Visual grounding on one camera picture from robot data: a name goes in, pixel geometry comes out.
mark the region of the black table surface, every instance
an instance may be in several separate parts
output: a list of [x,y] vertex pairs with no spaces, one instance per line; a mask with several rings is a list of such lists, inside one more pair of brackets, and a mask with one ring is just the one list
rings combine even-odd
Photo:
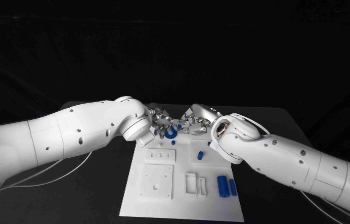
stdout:
[[[68,102],[62,109],[88,102]],[[191,105],[163,104],[173,118]],[[312,146],[303,131],[281,108],[212,106],[224,115],[240,113],[270,132]],[[41,187],[11,188],[0,192],[0,223],[205,223],[211,221],[120,216],[136,142],[116,137],[93,152],[81,168],[59,181]],[[65,175],[87,155],[65,159],[48,172],[26,181],[35,185]],[[5,185],[32,175],[51,164],[15,176]],[[242,162],[232,164],[245,223],[336,223],[314,207],[301,192],[261,175]],[[309,195],[325,210],[345,220],[320,198]]]

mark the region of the black tablecloth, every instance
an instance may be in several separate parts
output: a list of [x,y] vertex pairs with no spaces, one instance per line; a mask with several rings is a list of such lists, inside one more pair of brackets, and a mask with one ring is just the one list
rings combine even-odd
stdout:
[[[87,102],[68,102],[64,108]],[[180,118],[191,105],[163,105]],[[240,113],[254,119],[271,133],[312,146],[299,125],[284,109],[212,106],[222,114]],[[136,142],[116,137],[108,146],[93,152],[81,168],[49,185],[12,188],[0,192],[0,223],[204,223],[208,221],[121,217],[124,189],[129,180]],[[26,184],[54,180],[70,172],[87,155],[64,160]],[[9,181],[32,175],[51,164],[26,171]],[[242,162],[232,164],[245,223],[335,223],[313,206],[301,192],[261,175]],[[333,210],[317,197],[322,207]]]

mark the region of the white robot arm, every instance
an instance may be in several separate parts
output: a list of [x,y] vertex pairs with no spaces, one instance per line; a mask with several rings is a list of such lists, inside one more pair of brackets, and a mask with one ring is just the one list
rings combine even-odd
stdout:
[[281,184],[350,210],[348,161],[277,135],[263,136],[240,114],[224,116],[214,108],[195,104],[185,118],[192,119],[192,123],[182,133],[198,135],[212,128],[211,148],[231,163],[245,160],[255,171]]
[[168,112],[147,108],[130,96],[87,103],[48,116],[0,125],[0,186],[21,172],[108,145],[116,136],[144,147],[179,123]]

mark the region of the white platform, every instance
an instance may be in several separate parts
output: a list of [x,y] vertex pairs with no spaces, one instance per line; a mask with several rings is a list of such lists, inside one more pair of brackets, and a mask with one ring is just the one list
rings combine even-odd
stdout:
[[[228,198],[221,198],[219,196],[216,178],[225,175],[229,180],[234,178],[234,175],[231,163],[227,161],[222,162],[224,158],[208,146],[208,141],[211,141],[209,133],[202,136],[179,134],[175,141],[176,144],[172,145],[172,139],[165,138],[162,140],[157,136],[144,148],[136,146],[120,216],[244,222],[240,196],[231,195]],[[150,163],[147,161],[149,149],[175,149],[175,163],[169,161]],[[193,159],[193,154],[199,149],[205,153],[204,162],[196,162]],[[143,176],[146,175],[146,164],[173,166],[172,195],[166,195],[165,198],[147,198],[142,195],[146,189],[152,196],[153,192],[156,194],[160,190],[153,189],[157,180],[153,179],[149,181],[146,176]],[[186,173],[196,174],[196,196],[186,195]],[[202,196],[199,193],[199,178],[205,178],[206,196]]]

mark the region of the white cable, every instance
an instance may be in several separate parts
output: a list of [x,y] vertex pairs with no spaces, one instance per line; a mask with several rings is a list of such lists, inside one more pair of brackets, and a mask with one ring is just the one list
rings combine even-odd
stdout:
[[18,185],[18,186],[12,186],[12,188],[18,188],[18,187],[35,187],[35,186],[41,186],[41,185],[51,184],[52,182],[61,180],[67,175],[70,175],[70,174],[71,174],[71,173],[81,167],[81,165],[84,164],[84,162],[88,160],[90,155],[87,156],[87,158],[85,158],[85,160],[83,161],[83,163],[80,164],[80,166],[78,166],[78,167],[77,167],[68,174],[65,174],[62,177],[59,177],[59,178],[57,178],[55,180],[52,180],[52,181],[49,181],[49,182],[44,183],[44,184],[39,184],[39,185]]
[[340,224],[343,224],[335,217],[330,216],[330,214],[326,213],[326,211],[317,206],[317,204],[313,202],[313,200],[309,198],[310,202],[314,204],[314,206],[319,208],[319,210]]
[[[267,134],[270,135],[268,130],[263,127],[263,125],[260,123],[257,123],[254,120],[251,120],[247,116],[242,115],[242,117],[245,119],[248,119],[258,127],[261,127],[261,129],[267,132]],[[319,208],[319,210],[340,224],[343,224],[333,216],[330,216],[330,214],[317,206],[317,204],[313,202],[313,200],[307,197],[307,199],[310,200],[310,202],[314,204],[314,206]],[[332,204],[339,210],[342,210],[333,203],[330,203],[327,200],[325,200],[329,204]]]
[[42,170],[41,172],[38,172],[35,175],[29,176],[28,178],[25,178],[23,180],[18,181],[16,183],[11,184],[9,186],[0,188],[2,190],[6,190],[8,188],[11,188],[13,185],[21,184],[22,182],[25,182],[26,180],[32,179],[34,177],[36,177],[38,175],[41,175],[45,171],[48,171],[54,166],[57,166],[64,160],[59,160],[51,167],[48,167],[45,170]]
[[349,214],[349,212],[348,211],[345,211],[340,207],[337,207],[330,201],[327,201],[325,198],[322,198],[335,208],[337,208],[343,213],[346,213],[349,216],[350,216],[350,214]]

